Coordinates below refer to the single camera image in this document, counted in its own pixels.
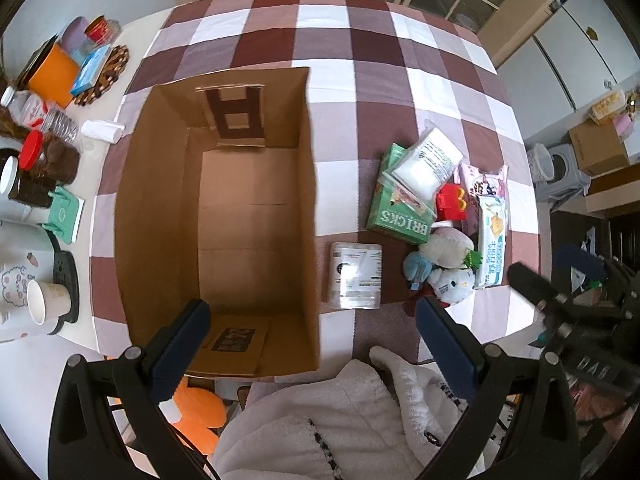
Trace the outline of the clear plastic swab box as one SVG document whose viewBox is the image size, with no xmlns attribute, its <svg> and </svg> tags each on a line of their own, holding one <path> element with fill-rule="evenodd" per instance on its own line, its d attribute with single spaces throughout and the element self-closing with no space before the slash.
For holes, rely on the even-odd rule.
<svg viewBox="0 0 640 480">
<path fill-rule="evenodd" d="M 328 304 L 334 310 L 374 310 L 381 305 L 382 246 L 334 243 L 330 249 Z"/>
</svg>

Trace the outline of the hello kitty plush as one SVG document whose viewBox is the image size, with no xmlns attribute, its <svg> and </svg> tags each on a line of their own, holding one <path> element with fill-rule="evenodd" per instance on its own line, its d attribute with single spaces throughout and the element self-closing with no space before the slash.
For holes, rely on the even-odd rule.
<svg viewBox="0 0 640 480">
<path fill-rule="evenodd" d="M 475 274 L 472 269 L 435 268 L 427 278 L 435 296 L 442 304 L 458 304 L 474 292 Z"/>
</svg>

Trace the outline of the grey step stool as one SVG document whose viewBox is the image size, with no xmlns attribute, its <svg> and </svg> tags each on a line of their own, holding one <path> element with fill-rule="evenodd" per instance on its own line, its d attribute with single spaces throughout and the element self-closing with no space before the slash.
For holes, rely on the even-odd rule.
<svg viewBox="0 0 640 480">
<path fill-rule="evenodd" d="M 565 203 L 588 190 L 591 178 L 579 169 L 574 148 L 559 144 L 550 148 L 554 178 L 535 185 L 536 199 L 541 203 Z"/>
</svg>

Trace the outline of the soda biscuits pack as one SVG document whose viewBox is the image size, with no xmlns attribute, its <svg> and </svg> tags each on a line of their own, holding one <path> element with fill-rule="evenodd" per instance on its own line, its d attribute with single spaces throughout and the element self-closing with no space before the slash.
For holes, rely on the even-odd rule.
<svg viewBox="0 0 640 480">
<path fill-rule="evenodd" d="M 486 195 L 478 198 L 478 208 L 478 251 L 482 262 L 475 274 L 475 288 L 484 289 L 500 285 L 503 279 L 508 206 L 503 198 Z"/>
</svg>

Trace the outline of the purple snack bag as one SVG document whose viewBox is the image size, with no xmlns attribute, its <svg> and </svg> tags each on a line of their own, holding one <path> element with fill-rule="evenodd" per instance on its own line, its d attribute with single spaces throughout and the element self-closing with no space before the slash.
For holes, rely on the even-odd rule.
<svg viewBox="0 0 640 480">
<path fill-rule="evenodd" d="M 475 166 L 462 162 L 454 173 L 454 180 L 465 190 L 467 211 L 476 209 L 478 196 L 497 196 L 505 200 L 508 197 L 508 166 L 503 165 L 494 170 L 480 170 Z"/>
</svg>

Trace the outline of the orange cushion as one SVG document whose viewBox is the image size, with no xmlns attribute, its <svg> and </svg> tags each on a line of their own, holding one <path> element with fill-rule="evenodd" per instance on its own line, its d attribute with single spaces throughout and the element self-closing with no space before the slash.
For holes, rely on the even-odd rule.
<svg viewBox="0 0 640 480">
<path fill-rule="evenodd" d="M 219 440 L 215 430 L 224 428 L 228 420 L 224 401 L 207 389 L 190 386 L 186 377 L 172 400 L 180 412 L 172 426 L 180 432 L 182 442 L 190 441 L 202 454 L 212 455 Z"/>
</svg>

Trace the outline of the white powder bag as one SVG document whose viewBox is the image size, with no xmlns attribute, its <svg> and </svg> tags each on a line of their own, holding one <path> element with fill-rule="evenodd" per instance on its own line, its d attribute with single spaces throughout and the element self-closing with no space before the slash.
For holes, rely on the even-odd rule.
<svg viewBox="0 0 640 480">
<path fill-rule="evenodd" d="M 386 176 L 414 200 L 427 204 L 451 178 L 462 158 L 456 144 L 442 130 L 432 127 L 390 165 Z"/>
</svg>

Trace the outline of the white plush toy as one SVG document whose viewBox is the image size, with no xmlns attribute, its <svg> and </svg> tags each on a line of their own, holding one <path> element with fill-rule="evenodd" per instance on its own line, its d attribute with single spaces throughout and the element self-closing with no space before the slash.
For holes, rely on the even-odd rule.
<svg viewBox="0 0 640 480">
<path fill-rule="evenodd" d="M 419 246 L 419 252 L 424 259 L 445 269 L 469 266 L 465 259 L 473 250 L 472 240 L 451 226 L 434 229 L 427 242 Z"/>
</svg>

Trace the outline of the white waste basket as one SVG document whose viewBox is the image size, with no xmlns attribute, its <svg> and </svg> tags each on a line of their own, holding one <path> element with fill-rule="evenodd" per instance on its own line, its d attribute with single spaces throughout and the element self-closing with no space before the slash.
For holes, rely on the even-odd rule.
<svg viewBox="0 0 640 480">
<path fill-rule="evenodd" d="M 552 156 L 544 144 L 534 144 L 527 152 L 527 159 L 534 183 L 549 182 L 554 178 Z"/>
</svg>

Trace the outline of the white roll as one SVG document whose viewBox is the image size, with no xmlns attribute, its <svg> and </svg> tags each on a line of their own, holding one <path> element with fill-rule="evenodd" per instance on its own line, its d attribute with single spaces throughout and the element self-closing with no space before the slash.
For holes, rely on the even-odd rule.
<svg viewBox="0 0 640 480">
<path fill-rule="evenodd" d="M 80 133 L 86 138 L 109 144 L 116 144 L 124 134 L 124 130 L 124 125 L 102 119 L 86 120 L 80 127 Z"/>
</svg>

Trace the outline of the blue plush toy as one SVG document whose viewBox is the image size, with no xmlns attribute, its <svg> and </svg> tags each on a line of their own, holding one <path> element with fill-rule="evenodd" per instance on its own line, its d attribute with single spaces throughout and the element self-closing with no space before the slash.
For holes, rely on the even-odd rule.
<svg viewBox="0 0 640 480">
<path fill-rule="evenodd" d="M 420 252 L 410 252 L 402 263 L 402 272 L 409 288 L 414 292 L 422 288 L 432 269 L 433 263 L 425 259 Z"/>
</svg>

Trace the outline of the blue tissue box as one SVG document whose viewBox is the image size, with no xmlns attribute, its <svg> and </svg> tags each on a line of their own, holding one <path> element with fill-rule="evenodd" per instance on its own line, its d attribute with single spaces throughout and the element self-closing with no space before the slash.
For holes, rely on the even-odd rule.
<svg viewBox="0 0 640 480">
<path fill-rule="evenodd" d="M 111 44 L 104 44 L 104 46 L 93 50 L 85 58 L 85 61 L 80 66 L 80 71 L 74 80 L 72 88 L 70 89 L 70 94 L 72 96 L 79 96 L 82 92 L 85 92 L 96 85 L 100 73 L 102 73 L 112 50 L 113 46 Z"/>
</svg>

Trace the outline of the white decorated kettle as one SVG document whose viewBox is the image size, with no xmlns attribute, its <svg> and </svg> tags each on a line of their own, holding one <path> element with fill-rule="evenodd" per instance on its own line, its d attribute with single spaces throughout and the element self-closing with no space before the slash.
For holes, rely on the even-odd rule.
<svg viewBox="0 0 640 480">
<path fill-rule="evenodd" d="M 62 285 L 70 306 L 36 322 L 28 308 L 31 281 Z M 79 315 L 78 274 L 73 255 L 40 226 L 1 221 L 1 343 L 55 335 Z"/>
</svg>

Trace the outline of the red lid jar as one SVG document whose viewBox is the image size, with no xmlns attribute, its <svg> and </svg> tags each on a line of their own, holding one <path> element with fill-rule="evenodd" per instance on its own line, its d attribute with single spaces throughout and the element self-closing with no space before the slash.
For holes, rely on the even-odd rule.
<svg viewBox="0 0 640 480">
<path fill-rule="evenodd" d="M 32 130 L 22 144 L 18 164 L 33 177 L 71 184 L 78 173 L 80 154 L 53 133 Z"/>
</svg>

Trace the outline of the green bricks box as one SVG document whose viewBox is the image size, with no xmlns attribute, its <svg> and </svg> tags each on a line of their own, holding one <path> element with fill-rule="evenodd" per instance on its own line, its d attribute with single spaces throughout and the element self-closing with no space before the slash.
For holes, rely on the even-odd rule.
<svg viewBox="0 0 640 480">
<path fill-rule="evenodd" d="M 383 179 L 384 171 L 398 162 L 405 151 L 405 148 L 394 143 L 383 154 L 366 228 L 393 237 L 395 240 L 421 245 L 430 237 L 434 222 L 433 214 L 428 209 L 419 214 L 404 201 L 405 195 L 401 188 Z"/>
</svg>

